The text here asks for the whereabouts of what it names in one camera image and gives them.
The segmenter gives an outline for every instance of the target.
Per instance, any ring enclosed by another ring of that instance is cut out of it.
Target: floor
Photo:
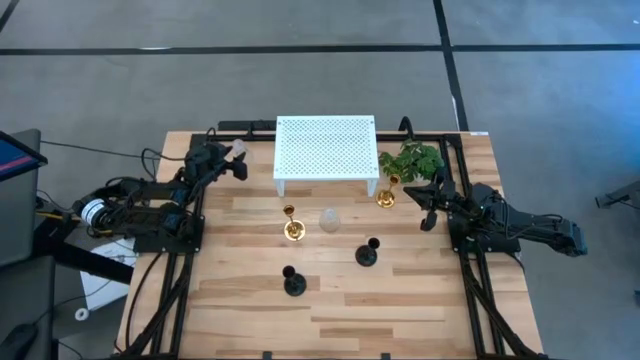
[[[633,0],[442,2],[454,46],[640,43]],[[421,0],[0,0],[7,5],[15,9],[4,28],[0,20],[0,49],[440,42],[433,4]],[[593,198],[640,174],[640,52],[454,57],[469,129],[490,132],[509,202],[563,214],[586,234],[590,254],[579,259],[523,245],[545,351],[639,358],[640,222]],[[160,149],[169,130],[282,114],[373,114],[379,129],[405,115],[420,130],[459,124],[440,52],[0,56],[0,108],[6,132],[35,127],[46,140],[133,154]],[[135,159],[42,151],[50,163],[39,186],[63,205],[143,173]],[[81,293],[77,272],[57,276],[58,300]],[[72,320],[79,306],[59,309],[56,335],[85,357],[108,355],[122,301],[85,323]]]

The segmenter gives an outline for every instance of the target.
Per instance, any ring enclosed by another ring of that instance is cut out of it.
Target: potted plant
[[[430,179],[439,167],[444,166],[440,153],[433,146],[411,140],[402,143],[397,156],[383,152],[378,160],[387,176],[397,174],[403,184],[420,178]]]

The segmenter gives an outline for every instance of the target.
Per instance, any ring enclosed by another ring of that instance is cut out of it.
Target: brass candle holder
[[[294,210],[293,205],[287,205],[282,210],[289,218],[289,221],[284,225],[284,236],[291,241],[300,241],[304,237],[306,230],[300,220],[293,220]]]
[[[396,196],[391,192],[391,188],[400,182],[399,175],[391,175],[389,177],[389,189],[380,190],[376,194],[376,202],[381,208],[388,209],[396,203]]]

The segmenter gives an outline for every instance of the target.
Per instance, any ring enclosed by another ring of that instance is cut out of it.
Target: black candlestick
[[[284,279],[284,291],[291,296],[300,296],[307,290],[307,279],[304,276],[296,273],[296,269],[293,266],[285,266],[282,269],[282,275]]]
[[[376,249],[380,247],[380,240],[369,239],[367,245],[362,245],[356,250],[356,261],[362,266],[371,266],[378,260]]]

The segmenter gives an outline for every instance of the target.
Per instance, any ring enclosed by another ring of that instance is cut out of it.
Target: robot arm
[[[194,216],[186,207],[227,170],[240,180],[247,178],[244,153],[225,160],[231,149],[220,143],[203,143],[187,153],[185,166],[167,183],[122,177],[76,201],[72,208],[99,233],[136,237],[136,252],[197,251],[204,218]],[[168,202],[146,206],[151,200]]]
[[[518,211],[487,185],[473,185],[471,196],[465,198],[455,192],[453,181],[445,181],[436,174],[431,184],[405,187],[404,191],[428,211],[420,225],[423,231],[435,226],[436,210],[448,213],[453,247],[471,238],[485,251],[516,252],[520,251],[518,239],[524,239],[546,244],[572,257],[587,254],[582,231],[574,222],[558,215]]]

